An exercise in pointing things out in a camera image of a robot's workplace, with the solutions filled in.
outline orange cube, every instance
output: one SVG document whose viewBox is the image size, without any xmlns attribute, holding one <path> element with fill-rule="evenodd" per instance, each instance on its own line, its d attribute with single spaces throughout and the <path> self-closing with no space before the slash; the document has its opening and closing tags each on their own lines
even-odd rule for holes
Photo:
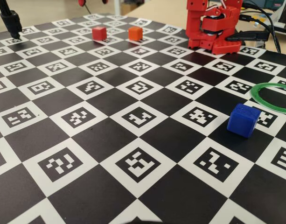
<svg viewBox="0 0 286 224">
<path fill-rule="evenodd" d="M 139 41 L 143 38 L 143 29 L 141 27 L 130 27 L 128 29 L 128 39 Z"/>
</svg>

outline wire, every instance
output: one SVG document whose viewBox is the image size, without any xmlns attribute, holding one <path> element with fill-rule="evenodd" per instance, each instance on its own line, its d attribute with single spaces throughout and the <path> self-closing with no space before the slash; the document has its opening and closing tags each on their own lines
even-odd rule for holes
<svg viewBox="0 0 286 224">
<path fill-rule="evenodd" d="M 86 5 L 86 4 L 85 4 L 85 7 L 86 7 L 86 9 L 87 9 L 88 13 L 89 13 L 89 14 L 91 14 L 91 12 L 90 12 L 90 10 L 88 9 L 88 7 L 87 7 L 87 5 Z"/>
</svg>

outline black cable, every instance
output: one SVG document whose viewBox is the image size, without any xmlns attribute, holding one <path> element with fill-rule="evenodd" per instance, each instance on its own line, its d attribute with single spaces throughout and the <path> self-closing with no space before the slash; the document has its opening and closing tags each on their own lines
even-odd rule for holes
<svg viewBox="0 0 286 224">
<path fill-rule="evenodd" d="M 88 13 L 89 13 L 89 14 L 91 14 L 91 12 L 90 12 L 90 10 L 88 9 L 88 7 L 87 7 L 87 5 L 86 5 L 86 4 L 85 4 L 85 7 L 86 7 L 86 9 L 87 9 Z"/>
<path fill-rule="evenodd" d="M 242 4 L 242 7 L 244 7 L 244 8 L 252 8 L 252 9 L 255 9 L 255 10 L 259 10 L 259 11 L 262 12 L 264 15 L 266 15 L 266 17 L 268 18 L 268 20 L 269 20 L 269 22 L 270 22 L 270 24 L 271 24 L 271 28 L 272 28 L 272 29 L 271 29 L 271 33 L 272 33 L 272 36 L 273 36 L 273 41 L 274 41 L 275 47 L 276 47 L 277 51 L 278 51 L 279 53 L 281 53 L 281 47 L 280 47 L 280 45 L 279 45 L 279 41 L 277 41 L 276 34 L 275 34 L 275 31 L 274 31 L 273 21 L 272 21 L 272 19 L 270 18 L 269 14 L 267 14 L 267 13 L 266 13 L 263 9 L 261 9 L 259 6 L 256 6 L 256 4 L 253 5 L 253 4 L 244 2 L 244 3 Z"/>
</svg>

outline red cube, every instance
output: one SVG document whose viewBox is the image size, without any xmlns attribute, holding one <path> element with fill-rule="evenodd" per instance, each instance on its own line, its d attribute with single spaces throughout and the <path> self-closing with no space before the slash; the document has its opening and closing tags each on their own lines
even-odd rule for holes
<svg viewBox="0 0 286 224">
<path fill-rule="evenodd" d="M 94 27 L 92 29 L 92 38 L 96 41 L 103 41 L 106 39 L 106 28 L 105 27 Z"/>
</svg>

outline white square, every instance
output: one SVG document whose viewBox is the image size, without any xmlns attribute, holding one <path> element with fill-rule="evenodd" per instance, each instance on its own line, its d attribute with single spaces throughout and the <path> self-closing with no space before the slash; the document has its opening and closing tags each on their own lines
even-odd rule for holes
<svg viewBox="0 0 286 224">
<path fill-rule="evenodd" d="M 70 62 L 67 62 L 64 59 L 60 59 L 57 61 L 53 61 L 47 64 L 40 65 L 37 68 L 43 71 L 48 76 L 53 76 L 55 74 L 59 74 L 61 72 L 73 69 L 75 67 L 76 66 L 71 64 Z"/>
<path fill-rule="evenodd" d="M 251 68 L 251 69 L 255 69 L 258 71 L 262 71 L 262 72 L 268 73 L 268 74 L 273 75 L 273 76 L 276 76 L 285 68 L 284 65 L 265 61 L 265 60 L 262 60 L 259 58 L 256 58 L 255 60 L 248 63 L 246 65 L 246 67 Z"/>
<path fill-rule="evenodd" d="M 15 89 L 16 86 L 6 77 L 0 78 L 0 93 Z"/>
<path fill-rule="evenodd" d="M 68 160 L 64 156 L 54 155 L 62 150 L 69 152 L 70 155 L 74 155 L 78 160 L 81 161 L 82 164 L 76 169 L 62 175 L 57 180 L 52 181 L 40 167 L 39 162 L 47 158 L 53 158 L 55 161 L 58 159 L 61 161 Z M 32 178 L 38 184 L 46 197 L 73 182 L 75 179 L 95 167 L 97 164 L 98 163 L 71 138 L 23 162 L 23 165 L 31 174 Z"/>
<path fill-rule="evenodd" d="M 85 34 L 91 34 L 92 29 L 88 28 L 88 27 L 83 27 L 83 28 L 71 30 L 70 32 L 72 32 L 76 35 L 85 35 Z"/>
<path fill-rule="evenodd" d="M 163 65 L 162 67 L 186 76 L 198 70 L 202 66 L 179 58 Z"/>
<path fill-rule="evenodd" d="M 97 21 L 93 21 L 93 20 L 88 20 L 85 22 L 79 22 L 78 25 L 83 26 L 83 27 L 93 27 L 93 26 L 97 26 L 100 25 L 100 22 Z"/>
<path fill-rule="evenodd" d="M 152 20 L 146 20 L 146 19 L 139 18 L 136 21 L 131 22 L 130 25 L 137 26 L 137 27 L 144 27 L 144 26 L 149 25 L 151 22 Z"/>
<path fill-rule="evenodd" d="M 211 165 L 208 168 L 202 166 L 206 170 L 205 171 L 195 165 L 195 163 L 198 163 L 198 160 L 202 159 L 200 157 L 209 153 L 211 159 L 210 161 L 205 161 L 205 163 Z M 223 170 L 228 170 L 223 166 L 215 164 L 220 157 L 226 158 L 228 161 L 236 164 L 236 166 L 233 166 L 234 169 L 230 174 L 228 174 L 228 176 L 226 176 L 224 181 L 217 178 L 218 175 L 222 174 Z M 254 165 L 253 162 L 237 153 L 234 153 L 208 137 L 190 151 L 190 153 L 187 154 L 178 164 L 226 197 L 230 197 Z"/>
<path fill-rule="evenodd" d="M 0 138 L 0 175 L 20 164 L 21 161 L 4 138 Z"/>
<path fill-rule="evenodd" d="M 136 217 L 141 221 L 162 222 L 149 208 L 147 208 L 139 199 L 131 203 L 109 224 L 130 223 Z"/>
<path fill-rule="evenodd" d="M 120 67 L 138 76 L 142 76 L 148 72 L 153 71 L 156 68 L 159 68 L 160 66 L 144 59 L 137 59 Z"/>
<path fill-rule="evenodd" d="M 13 219 L 8 224 L 31 223 L 39 216 L 46 224 L 65 224 L 61 216 L 47 198 L 44 198 L 42 201 Z"/>
<path fill-rule="evenodd" d="M 69 120 L 65 120 L 62 116 L 66 115 Z M 70 108 L 49 117 L 70 137 L 80 133 L 81 131 L 97 124 L 107 118 L 107 116 L 93 107 L 91 104 L 83 101 Z"/>
<path fill-rule="evenodd" d="M 243 68 L 242 65 L 236 64 L 233 62 L 228 62 L 223 59 L 215 59 L 212 62 L 209 62 L 208 64 L 204 65 L 205 68 L 221 72 L 223 74 L 226 74 L 228 76 L 231 76 L 241 70 Z"/>
<path fill-rule="evenodd" d="M 137 44 L 137 45 L 144 45 L 144 44 L 151 43 L 151 42 L 155 41 L 155 39 L 153 39 L 151 37 L 143 36 L 143 38 L 140 39 L 139 41 L 132 41 L 129 39 L 126 39 L 126 41 L 128 41 L 130 43 Z"/>
<path fill-rule="evenodd" d="M 103 44 L 103 45 L 111 45 L 114 43 L 119 43 L 119 42 L 123 41 L 123 39 L 118 38 L 116 36 L 108 36 L 105 40 L 102 40 L 102 41 L 94 40 L 94 41 L 97 43 Z"/>
<path fill-rule="evenodd" d="M 44 44 L 49 44 L 49 43 L 54 43 L 54 42 L 60 41 L 60 39 L 55 38 L 54 36 L 43 36 L 43 37 L 35 38 L 35 39 L 31 40 L 31 41 L 33 43 L 41 46 L 41 45 L 44 45 Z"/>
<path fill-rule="evenodd" d="M 68 46 L 65 48 L 60 48 L 52 51 L 52 53 L 59 56 L 60 58 L 72 57 L 75 55 L 82 54 L 84 52 L 85 52 L 84 50 L 77 48 L 76 46 Z"/>
<path fill-rule="evenodd" d="M 40 32 L 40 30 L 37 29 L 34 26 L 24 27 L 24 28 L 22 28 L 21 36 L 28 35 L 28 34 L 39 33 L 39 32 Z"/>
<path fill-rule="evenodd" d="M 47 118 L 32 101 L 0 112 L 0 132 L 3 136 L 21 130 Z"/>
<path fill-rule="evenodd" d="M 110 27 L 110 28 L 106 29 L 106 34 L 107 35 L 115 35 L 115 34 L 120 34 L 120 33 L 123 33 L 123 32 L 125 32 L 125 30 L 120 29 L 118 27 Z"/>
<path fill-rule="evenodd" d="M 115 113 L 110 118 L 135 135 L 141 136 L 164 121 L 168 116 L 138 101 Z"/>
<path fill-rule="evenodd" d="M 115 64 L 112 64 L 104 59 L 98 59 L 96 61 L 83 64 L 79 66 L 82 70 L 89 72 L 91 75 L 97 76 L 112 69 L 117 68 Z"/>
<path fill-rule="evenodd" d="M 194 51 L 191 49 L 182 48 L 179 46 L 171 46 L 171 47 L 161 50 L 160 52 L 166 55 L 170 55 L 172 57 L 182 58 L 186 55 L 193 53 Z"/>
<path fill-rule="evenodd" d="M 12 51 L 10 48 L 8 47 L 0 47 L 0 56 L 2 55 L 7 55 L 7 54 L 11 54 L 14 51 Z"/>
<path fill-rule="evenodd" d="M 156 52 L 157 52 L 156 50 L 153 50 L 151 48 L 147 48 L 144 46 L 137 46 L 135 48 L 130 48 L 130 49 L 127 49 L 124 51 L 124 53 L 135 56 L 137 58 L 144 58 L 144 57 L 152 55 Z"/>
<path fill-rule="evenodd" d="M 104 47 L 100 47 L 100 48 L 96 48 L 96 49 L 92 49 L 88 51 L 89 54 L 92 54 L 99 58 L 109 57 L 109 56 L 115 55 L 120 52 L 121 52 L 120 50 L 117 50 L 110 46 L 104 46 Z"/>
<path fill-rule="evenodd" d="M 168 43 L 168 44 L 172 44 L 172 45 L 177 45 L 177 44 L 180 44 L 180 43 L 187 41 L 187 39 L 179 37 L 179 36 L 169 35 L 169 36 L 164 36 L 164 37 L 158 39 L 158 41 Z"/>
<path fill-rule="evenodd" d="M 120 163 L 129 165 L 127 170 L 129 173 L 120 168 Z M 137 163 L 140 163 L 143 168 L 137 167 L 133 169 L 132 165 Z M 104 169 L 137 198 L 163 177 L 175 164 L 174 161 L 139 138 L 100 163 Z"/>
<path fill-rule="evenodd" d="M 261 111 L 259 120 L 256 124 L 256 129 L 265 132 L 271 136 L 276 136 L 281 130 L 283 125 L 286 123 L 286 115 L 272 111 L 260 104 L 254 103 L 252 101 L 247 101 L 244 105 L 256 107 Z"/>
<path fill-rule="evenodd" d="M 44 30 L 42 32 L 49 35 L 49 36 L 53 36 L 53 35 L 57 35 L 57 34 L 66 33 L 66 32 L 68 32 L 68 30 L 61 28 L 61 27 L 57 27 L 57 28 L 47 29 L 47 30 Z"/>
<path fill-rule="evenodd" d="M 172 25 L 165 25 L 164 27 L 160 28 L 157 30 L 157 32 L 166 34 L 166 35 L 175 35 L 177 33 L 179 33 L 182 30 L 182 28 L 180 27 L 175 27 Z"/>
<path fill-rule="evenodd" d="M 216 88 L 242 97 L 244 99 L 251 99 L 251 89 L 254 85 L 254 83 L 229 76 L 218 85 L 216 85 Z"/>
<path fill-rule="evenodd" d="M 266 224 L 230 199 L 226 200 L 209 224 L 231 223 L 234 218 L 246 224 Z"/>
<path fill-rule="evenodd" d="M 142 100 L 163 87 L 143 77 L 137 77 L 117 86 L 116 88 L 136 98 L 137 100 Z"/>
<path fill-rule="evenodd" d="M 194 78 L 184 76 L 167 85 L 166 88 L 195 100 L 210 90 L 212 86 Z"/>
<path fill-rule="evenodd" d="M 70 37 L 62 41 L 69 45 L 77 45 L 77 44 L 86 43 L 92 40 L 85 36 L 74 36 L 74 37 Z"/>
<path fill-rule="evenodd" d="M 203 55 L 208 55 L 210 57 L 215 57 L 215 58 L 221 58 L 222 56 L 225 55 L 225 54 L 214 55 L 209 50 L 206 50 L 206 49 L 203 49 L 203 48 L 200 48 L 200 49 L 196 50 L 196 52 L 198 52 L 200 54 L 203 54 Z"/>
<path fill-rule="evenodd" d="M 187 118 L 183 117 L 189 113 L 191 113 L 190 119 L 188 119 L 189 116 L 186 116 Z M 170 117 L 206 136 L 210 135 L 229 118 L 229 116 L 196 101 L 186 105 Z"/>
<path fill-rule="evenodd" d="M 35 68 L 34 65 L 32 65 L 30 62 L 27 60 L 19 60 L 16 62 L 11 62 L 8 64 L 4 64 L 0 66 L 0 72 L 4 76 L 10 76 L 16 73 L 19 73 L 21 71 L 29 70 Z"/>
<path fill-rule="evenodd" d="M 30 100 L 46 96 L 63 88 L 63 85 L 51 77 L 42 78 L 18 87 L 18 89 Z"/>
<path fill-rule="evenodd" d="M 88 100 L 112 88 L 113 86 L 97 77 L 91 77 L 67 87 L 67 89 L 76 93 L 83 100 Z"/>
<path fill-rule="evenodd" d="M 114 21 L 109 21 L 109 22 L 105 22 L 104 25 L 110 26 L 110 27 L 120 27 L 123 25 L 126 25 L 126 22 L 123 21 L 118 21 L 118 20 L 114 20 Z"/>
<path fill-rule="evenodd" d="M 65 19 L 65 20 L 54 21 L 54 22 L 52 22 L 52 24 L 54 24 L 57 27 L 67 27 L 67 26 L 74 25 L 75 22 L 68 20 L 68 19 Z"/>
<path fill-rule="evenodd" d="M 7 38 L 4 40 L 0 40 L 0 43 L 4 44 L 5 46 L 10 46 L 10 45 L 14 45 L 17 43 L 23 43 L 28 41 L 28 39 L 24 36 L 21 36 L 19 39 L 14 39 L 14 38 Z"/>
<path fill-rule="evenodd" d="M 286 85 L 286 78 L 275 76 L 272 78 L 272 80 L 269 81 L 269 83 L 279 83 L 279 84 Z M 281 89 L 281 88 L 268 88 L 268 89 L 276 91 L 276 92 L 280 92 L 280 93 L 286 95 L 286 90 L 284 90 L 284 89 Z"/>
<path fill-rule="evenodd" d="M 89 14 L 89 15 L 84 15 L 83 17 L 88 20 L 98 20 L 98 19 L 104 18 L 103 15 L 99 15 L 99 14 Z"/>
<path fill-rule="evenodd" d="M 16 54 L 18 54 L 19 56 L 21 56 L 24 59 L 27 59 L 27 58 L 31 58 L 31 57 L 34 57 L 34 56 L 42 55 L 42 54 L 45 54 L 45 53 L 48 53 L 48 52 L 49 51 L 46 50 L 43 47 L 35 46 L 35 47 L 32 47 L 32 48 L 16 51 Z"/>
<path fill-rule="evenodd" d="M 286 180 L 286 142 L 274 138 L 256 164 Z"/>
<path fill-rule="evenodd" d="M 255 48 L 255 47 L 247 47 L 241 46 L 240 50 L 238 51 L 241 55 L 246 55 L 254 58 L 258 58 L 266 52 L 265 49 L 262 48 Z"/>
</svg>

